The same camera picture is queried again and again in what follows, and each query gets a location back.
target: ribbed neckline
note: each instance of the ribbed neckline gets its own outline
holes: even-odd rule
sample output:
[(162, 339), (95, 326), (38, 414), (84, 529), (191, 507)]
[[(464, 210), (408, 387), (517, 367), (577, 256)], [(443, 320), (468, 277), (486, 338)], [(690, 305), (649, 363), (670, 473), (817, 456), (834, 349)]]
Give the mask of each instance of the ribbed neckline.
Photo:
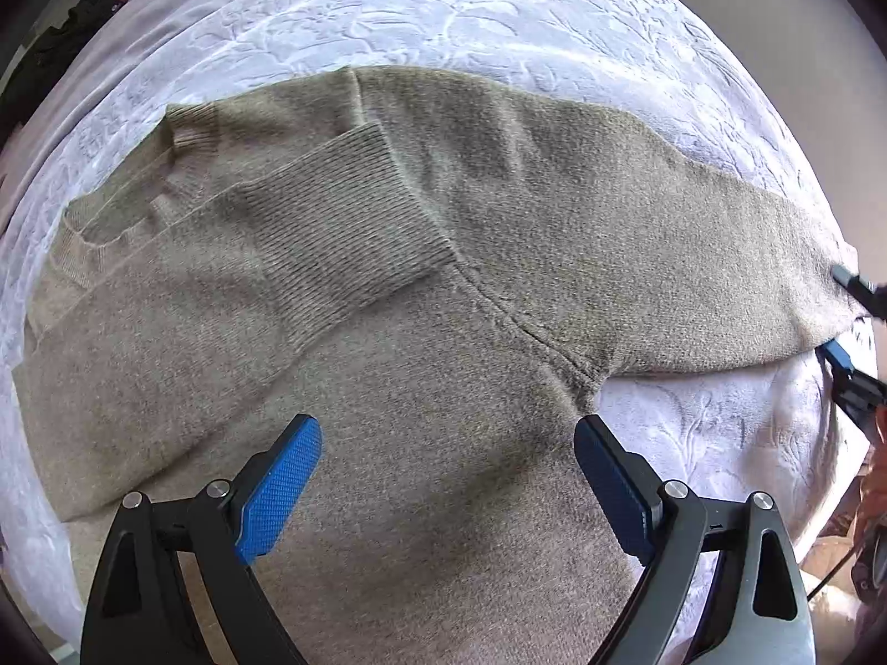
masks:
[[(195, 175), (206, 168), (218, 149), (216, 104), (170, 105), (159, 127), (165, 128), (164, 134), (169, 133), (171, 151), (156, 155), (155, 150), (148, 149), (149, 153), (156, 155), (154, 160), (129, 181), (109, 178), (97, 190), (73, 200), (65, 208), (58, 235), (50, 246), (50, 258), (59, 272), (81, 287), (92, 288), (134, 250), (187, 215), (206, 197), (194, 182), (197, 181)], [(117, 197), (125, 197), (131, 188), (137, 188), (146, 178), (162, 176), (162, 166), (168, 160), (175, 163), (179, 172), (172, 172), (165, 178), (161, 194), (148, 204), (145, 217), (105, 243), (90, 242), (83, 237), (83, 232), (103, 207), (112, 206)]]

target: knit sweater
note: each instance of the knit sweater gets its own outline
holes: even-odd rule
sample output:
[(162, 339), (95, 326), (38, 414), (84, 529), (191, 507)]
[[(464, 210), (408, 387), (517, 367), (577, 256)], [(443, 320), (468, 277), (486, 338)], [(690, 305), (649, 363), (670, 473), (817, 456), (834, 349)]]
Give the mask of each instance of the knit sweater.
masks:
[[(65, 272), (109, 242), (114, 266), (13, 374), (84, 584), (128, 490), (187, 497), (317, 417), (256, 563), (309, 662), (584, 662), (631, 590), (571, 448), (603, 380), (773, 361), (856, 314), (849, 246), (618, 110), (383, 67), (197, 111), (195, 176), (167, 117), (156, 180), (69, 208)], [(315, 120), (343, 132), (292, 128)]]

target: white bedspread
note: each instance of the white bedspread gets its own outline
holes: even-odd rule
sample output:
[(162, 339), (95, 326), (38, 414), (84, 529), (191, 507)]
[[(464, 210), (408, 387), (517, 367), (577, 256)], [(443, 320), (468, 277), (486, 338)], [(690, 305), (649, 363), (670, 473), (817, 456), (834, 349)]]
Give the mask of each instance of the white bedspread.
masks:
[[(167, 103), (345, 64), (464, 70), (631, 110), (690, 157), (818, 212), (838, 234), (773, 106), (676, 0), (130, 1), (0, 160), (3, 187), (30, 182), (0, 241), (0, 522), (16, 583), (72, 642), (83, 606), (64, 529), (34, 475), (10, 376), (21, 360), (25, 302), (61, 210), (101, 184)], [(868, 324), (841, 342), (855, 364), (875, 372)], [(705, 377), (612, 380), (600, 412), (663, 478), (684, 479), (707, 497), (772, 493), (801, 556), (868, 447), (828, 407), (822, 380), (813, 354)], [(707, 557), (697, 572), (676, 646), (695, 628), (711, 563)]]

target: fabric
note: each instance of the fabric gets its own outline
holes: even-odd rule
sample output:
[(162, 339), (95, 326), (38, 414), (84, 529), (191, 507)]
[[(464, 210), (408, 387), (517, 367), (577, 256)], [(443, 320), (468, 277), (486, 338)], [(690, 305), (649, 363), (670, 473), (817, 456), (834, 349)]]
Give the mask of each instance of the fabric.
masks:
[(0, 147), (28, 122), (83, 46), (127, 0), (80, 0), (61, 27), (49, 27), (12, 71), (0, 94)]
[[(773, 104), (678, 0), (133, 0), (90, 41), (51, 103), (0, 156), (0, 198), (28, 191), (0, 238), (0, 520), (6, 563), (41, 618), (76, 642), (83, 603), (68, 531), (37, 478), (12, 367), (26, 302), (62, 209), (90, 192), (162, 118), (347, 64), (416, 64), (482, 74), (529, 92), (630, 110), (693, 159), (837, 225)], [(875, 372), (871, 325), (840, 337)], [(813, 352), (743, 370), (614, 377), (600, 412), (662, 477), (707, 497), (774, 495), (798, 557), (859, 470), (865, 438), (828, 407)], [(675, 642), (692, 637), (714, 561), (703, 557)]]
[[(611, 374), (742, 367), (844, 330), (828, 266), (850, 250), (619, 110), (434, 70), (324, 80), (318, 111), (367, 124), (164, 229), (15, 370), (80, 574), (127, 490), (232, 476), (309, 411), (327, 453), (258, 572), (310, 661), (587, 658), (633, 580), (575, 420)], [(297, 119), (275, 105), (298, 87), (206, 105), (189, 141), (227, 162), (225, 132)]]
[[(329, 101), (332, 88), (340, 88), (334, 98), (340, 109), (318, 110), (314, 102)], [(102, 188), (71, 203), (31, 299), (28, 330), (35, 340), (130, 253), (198, 204), (245, 173), (270, 172), (363, 123), (355, 119), (350, 73), (281, 83), (273, 92), (273, 101), (259, 88), (215, 105), (171, 106)]]

